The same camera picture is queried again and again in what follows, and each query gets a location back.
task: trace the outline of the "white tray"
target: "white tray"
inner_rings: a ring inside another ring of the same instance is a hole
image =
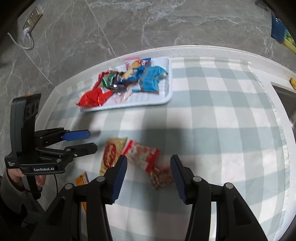
[[[160,66],[168,72],[167,77],[159,81],[159,84],[158,84],[159,94],[145,93],[145,92],[132,93],[132,95],[122,104],[115,104],[112,100],[112,97],[110,97],[102,106],[97,106],[92,108],[80,107],[80,111],[89,112],[89,111],[107,110],[107,109],[114,109],[114,108],[124,108],[124,107],[142,106],[142,105],[157,105],[157,104],[168,103],[173,96],[173,89],[172,89],[173,73],[172,73],[171,59],[168,57],[152,58],[151,66]],[[125,65],[117,66],[116,68],[119,71],[123,71],[126,69]]]

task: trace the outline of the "power outlet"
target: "power outlet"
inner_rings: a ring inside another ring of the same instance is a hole
[[[31,12],[30,16],[28,17],[22,29],[24,30],[25,28],[29,28],[29,32],[31,32],[33,28],[36,26],[37,22],[42,17],[42,15],[43,13],[40,7],[37,5]]]

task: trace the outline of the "candy wrapper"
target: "candy wrapper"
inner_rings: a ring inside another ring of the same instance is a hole
[[[126,87],[126,91],[125,92],[118,92],[118,93],[114,93],[114,95],[111,97],[112,98],[112,102],[114,104],[122,104],[124,103],[132,94],[132,89],[134,88],[135,85],[130,84],[128,87]]]
[[[125,155],[128,161],[139,165],[143,170],[150,172],[158,157],[159,150],[130,140],[122,155]]]
[[[109,70],[99,74],[98,83],[102,82],[103,86],[114,92],[122,92],[126,90],[126,86],[121,83],[123,72]]]
[[[101,162],[100,175],[104,175],[109,167],[115,166],[122,153],[127,138],[111,138],[107,140]]]
[[[128,82],[132,83],[138,81],[138,79],[143,74],[143,71],[146,67],[151,65],[151,58],[139,59],[134,61],[129,69],[122,75],[121,81],[122,83]]]
[[[169,167],[163,169],[154,167],[150,172],[150,178],[153,189],[159,189],[174,182],[172,171]]]
[[[96,84],[92,90],[86,92],[80,98],[80,101],[76,105],[86,108],[102,106],[112,95],[113,92],[111,90],[108,90],[104,87],[100,88]]]
[[[86,172],[82,173],[78,178],[76,178],[75,183],[77,186],[88,184],[89,179],[87,178]],[[82,205],[83,205],[84,211],[86,212],[86,202],[82,202]]]
[[[130,58],[126,58],[125,62],[126,62],[126,69],[129,69],[130,66],[132,65],[133,62],[138,61],[140,58],[139,57],[130,57]]]
[[[167,75],[166,70],[159,66],[146,68],[133,92],[159,93],[158,82]]]

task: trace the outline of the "screw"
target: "screw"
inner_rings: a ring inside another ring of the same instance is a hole
[[[97,182],[103,182],[103,181],[105,181],[105,177],[104,177],[104,176],[98,176],[98,177],[96,178],[96,181],[97,181]]]
[[[225,186],[226,186],[228,189],[232,189],[232,188],[233,188],[232,183],[226,183]]]
[[[200,182],[200,181],[202,180],[202,178],[199,177],[199,176],[194,176],[194,177],[193,177],[193,180],[194,180],[195,182]]]
[[[67,190],[70,190],[72,187],[73,187],[73,184],[72,183],[67,183],[65,185],[65,189],[67,189]]]

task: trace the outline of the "marble floor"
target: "marble floor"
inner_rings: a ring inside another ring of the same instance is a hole
[[[0,174],[10,149],[10,103],[42,93],[95,64],[170,45],[215,45],[249,51],[296,71],[296,55],[270,37],[271,12],[256,0],[36,0],[11,28],[29,45],[22,26],[38,4],[35,47],[0,41]]]

